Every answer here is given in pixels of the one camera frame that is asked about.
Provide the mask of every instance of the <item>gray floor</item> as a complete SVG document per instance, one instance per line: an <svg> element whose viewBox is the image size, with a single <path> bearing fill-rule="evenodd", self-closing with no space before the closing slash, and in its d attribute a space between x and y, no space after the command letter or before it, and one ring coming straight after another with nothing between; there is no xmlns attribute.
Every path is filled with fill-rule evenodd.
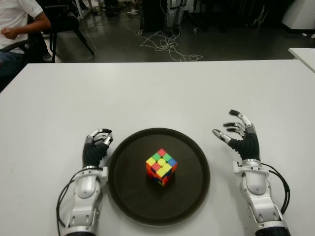
<svg viewBox="0 0 315 236"><path fill-rule="evenodd" d="M126 10L122 10L119 17L112 19L108 19L105 14L88 15L81 20L80 30L93 48L86 35L86 30L90 28L88 34L96 47L96 55L91 58L73 32L63 32L58 36L56 62L173 61L168 51L156 52L154 48L139 47L145 39L135 35L127 25L138 31L139 16L127 16ZM191 22L184 19L181 29L176 40L176 50L184 55L201 55L201 60L293 59L288 52L290 47L315 48L315 39L310 38L310 35L304 37L302 34L289 34L281 28L228 28L226 33L221 33L213 27L207 32L199 29L194 34ZM152 33L143 34L145 37L151 35ZM156 37L154 41L158 43L159 39ZM179 55L172 56L183 60Z"/></svg>

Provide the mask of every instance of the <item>rubik's cube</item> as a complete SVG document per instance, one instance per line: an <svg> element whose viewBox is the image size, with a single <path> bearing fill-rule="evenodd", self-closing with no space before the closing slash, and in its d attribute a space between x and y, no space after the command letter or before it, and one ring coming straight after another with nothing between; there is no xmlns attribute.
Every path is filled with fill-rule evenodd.
<svg viewBox="0 0 315 236"><path fill-rule="evenodd" d="M146 162L147 175L165 186L177 169L177 161L165 150L160 149Z"/></svg>

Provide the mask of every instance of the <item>white table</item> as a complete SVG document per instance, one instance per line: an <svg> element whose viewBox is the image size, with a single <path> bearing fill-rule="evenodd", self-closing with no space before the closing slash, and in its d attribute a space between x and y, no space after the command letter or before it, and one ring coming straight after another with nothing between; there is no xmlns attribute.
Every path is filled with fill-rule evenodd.
<svg viewBox="0 0 315 236"><path fill-rule="evenodd" d="M208 159L204 204L183 223L155 228L129 220L105 193L98 236L253 236L232 170L239 156L211 132L237 120L230 109L255 123L262 161L290 185L290 232L312 235L314 87L298 60L29 64L0 94L0 235L57 235L57 197L95 128L114 131L111 155L136 131L167 127L194 139ZM281 207L282 183L270 181Z"/></svg>
<svg viewBox="0 0 315 236"><path fill-rule="evenodd" d="M315 73L315 48L289 48L289 52Z"/></svg>

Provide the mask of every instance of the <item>robotic hand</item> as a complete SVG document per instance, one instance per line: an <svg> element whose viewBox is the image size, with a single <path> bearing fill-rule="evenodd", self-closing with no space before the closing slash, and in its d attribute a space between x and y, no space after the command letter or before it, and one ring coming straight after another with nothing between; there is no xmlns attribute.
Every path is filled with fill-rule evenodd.
<svg viewBox="0 0 315 236"><path fill-rule="evenodd" d="M103 196L101 188L108 176L107 167L98 166L113 141L111 133L109 129L97 129L86 137L83 169L71 178L58 199L56 211L59 235L61 224L64 227L63 236L95 236ZM76 183L74 204L64 224L60 219L60 204L72 182Z"/></svg>
<svg viewBox="0 0 315 236"><path fill-rule="evenodd" d="M247 202L248 210L255 224L256 236L290 236L283 214L289 201L289 188L284 178L276 171L270 171L262 166L259 156L259 143L254 125L242 113L231 110L230 114L241 119L242 123L224 124L227 131L238 133L243 139L236 140L221 131L214 129L215 136L237 151L242 158L242 165L233 162L234 173L243 177L240 190ZM269 172L276 174L283 181L284 188L288 190L281 210L271 198L271 185L267 180Z"/></svg>

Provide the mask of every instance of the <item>black tray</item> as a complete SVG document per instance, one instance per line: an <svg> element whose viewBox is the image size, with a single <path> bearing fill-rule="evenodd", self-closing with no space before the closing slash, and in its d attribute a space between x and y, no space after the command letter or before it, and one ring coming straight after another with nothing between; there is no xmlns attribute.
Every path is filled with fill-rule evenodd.
<svg viewBox="0 0 315 236"><path fill-rule="evenodd" d="M146 160L163 148L178 168L165 187L146 175ZM200 147L186 135L153 128L126 138L109 165L109 190L118 208L148 225L171 225L192 215L205 199L210 171Z"/></svg>

